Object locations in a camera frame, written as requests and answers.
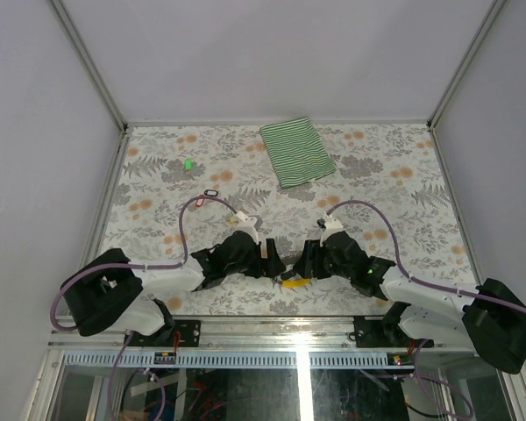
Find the large metal keyring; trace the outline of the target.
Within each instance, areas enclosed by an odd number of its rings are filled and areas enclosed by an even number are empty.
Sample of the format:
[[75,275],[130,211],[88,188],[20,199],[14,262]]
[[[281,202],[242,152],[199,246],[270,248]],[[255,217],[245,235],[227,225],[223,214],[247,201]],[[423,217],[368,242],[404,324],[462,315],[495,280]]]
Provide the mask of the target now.
[[304,259],[296,259],[294,256],[287,258],[287,270],[281,274],[281,281],[305,279],[306,262]]

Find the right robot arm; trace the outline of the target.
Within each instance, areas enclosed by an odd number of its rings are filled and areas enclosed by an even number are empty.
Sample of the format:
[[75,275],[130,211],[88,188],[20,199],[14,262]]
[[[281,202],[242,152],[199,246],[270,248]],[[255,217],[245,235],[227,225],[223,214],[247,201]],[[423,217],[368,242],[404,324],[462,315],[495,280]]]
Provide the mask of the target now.
[[477,286],[419,281],[394,261],[367,255],[343,231],[306,241],[293,270],[302,278],[341,277],[363,296],[393,302],[381,330],[392,346],[429,339],[468,347],[513,375],[526,361],[526,306],[498,280]]

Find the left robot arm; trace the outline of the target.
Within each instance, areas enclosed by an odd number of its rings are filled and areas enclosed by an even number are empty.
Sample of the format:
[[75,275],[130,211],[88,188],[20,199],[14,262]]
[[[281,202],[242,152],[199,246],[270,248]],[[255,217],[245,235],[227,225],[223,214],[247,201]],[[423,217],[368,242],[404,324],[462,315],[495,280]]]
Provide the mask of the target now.
[[71,328],[83,337],[119,328],[164,346],[176,329],[164,295],[212,289],[229,275],[273,279],[285,270],[273,239],[262,247],[240,230],[179,264],[132,263],[113,248],[64,281],[53,304],[66,302],[75,322]]

